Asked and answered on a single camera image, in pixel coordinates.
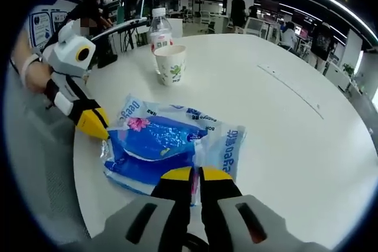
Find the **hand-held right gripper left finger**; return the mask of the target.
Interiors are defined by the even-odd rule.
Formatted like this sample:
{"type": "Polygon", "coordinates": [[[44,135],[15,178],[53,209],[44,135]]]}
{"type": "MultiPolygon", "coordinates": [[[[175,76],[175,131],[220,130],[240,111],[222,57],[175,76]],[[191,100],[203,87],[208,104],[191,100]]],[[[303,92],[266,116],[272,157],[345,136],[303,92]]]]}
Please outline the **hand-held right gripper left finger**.
{"type": "Polygon", "coordinates": [[[163,174],[150,196],[111,215],[94,251],[181,251],[190,221],[192,167],[163,174]]]}

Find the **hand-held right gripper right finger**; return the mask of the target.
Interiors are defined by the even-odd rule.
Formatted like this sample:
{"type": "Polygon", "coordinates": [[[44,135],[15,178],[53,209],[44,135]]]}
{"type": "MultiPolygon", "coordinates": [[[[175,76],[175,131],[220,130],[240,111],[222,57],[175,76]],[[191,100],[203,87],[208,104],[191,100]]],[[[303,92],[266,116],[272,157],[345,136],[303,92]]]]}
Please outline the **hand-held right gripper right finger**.
{"type": "Polygon", "coordinates": [[[209,251],[321,251],[293,236],[286,221],[252,195],[242,195],[224,171],[202,167],[201,219],[209,251]]]}

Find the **person's left hand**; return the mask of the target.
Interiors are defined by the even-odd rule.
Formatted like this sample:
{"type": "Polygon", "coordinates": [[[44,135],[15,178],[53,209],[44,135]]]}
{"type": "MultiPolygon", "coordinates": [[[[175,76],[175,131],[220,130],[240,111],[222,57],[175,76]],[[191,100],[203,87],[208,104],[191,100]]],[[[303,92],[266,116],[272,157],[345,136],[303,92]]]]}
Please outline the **person's left hand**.
{"type": "Polygon", "coordinates": [[[52,68],[49,64],[39,61],[31,63],[26,71],[25,82],[29,90],[34,93],[44,93],[51,78],[52,68]]]}

